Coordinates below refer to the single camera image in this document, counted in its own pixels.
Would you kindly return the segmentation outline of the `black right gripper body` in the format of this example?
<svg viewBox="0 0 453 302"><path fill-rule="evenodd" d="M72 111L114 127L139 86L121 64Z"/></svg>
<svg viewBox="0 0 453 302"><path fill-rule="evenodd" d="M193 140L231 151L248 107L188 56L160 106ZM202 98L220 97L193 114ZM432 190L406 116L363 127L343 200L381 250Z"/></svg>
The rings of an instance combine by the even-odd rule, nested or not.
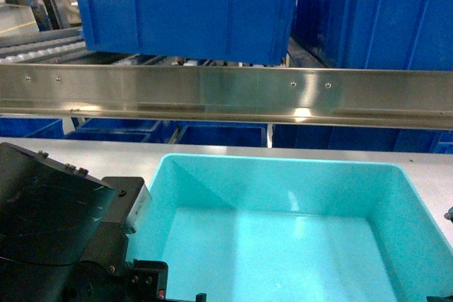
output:
<svg viewBox="0 0 453 302"><path fill-rule="evenodd" d="M448 221L453 221L453 207L451 207L445 214L444 218Z"/></svg>

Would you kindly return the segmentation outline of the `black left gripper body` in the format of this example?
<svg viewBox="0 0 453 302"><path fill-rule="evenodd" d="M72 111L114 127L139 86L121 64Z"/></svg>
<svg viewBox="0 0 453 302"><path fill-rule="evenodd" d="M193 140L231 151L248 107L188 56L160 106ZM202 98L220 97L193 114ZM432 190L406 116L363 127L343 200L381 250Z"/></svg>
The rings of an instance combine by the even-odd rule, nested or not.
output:
<svg viewBox="0 0 453 302"><path fill-rule="evenodd" d="M107 208L80 262L62 290L60 301L164 301L168 265L126 260L129 236L122 228L123 197L145 184L141 177L104 177L116 196Z"/></svg>

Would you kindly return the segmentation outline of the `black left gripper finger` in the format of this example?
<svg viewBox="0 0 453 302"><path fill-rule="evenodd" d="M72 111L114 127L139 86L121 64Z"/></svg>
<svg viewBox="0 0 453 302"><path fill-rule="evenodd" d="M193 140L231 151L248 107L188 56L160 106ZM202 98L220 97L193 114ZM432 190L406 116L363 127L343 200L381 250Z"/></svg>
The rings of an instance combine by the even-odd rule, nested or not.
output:
<svg viewBox="0 0 453 302"><path fill-rule="evenodd" d="M195 302L206 302L206 301L207 301L206 293L199 293L195 297Z"/></svg>

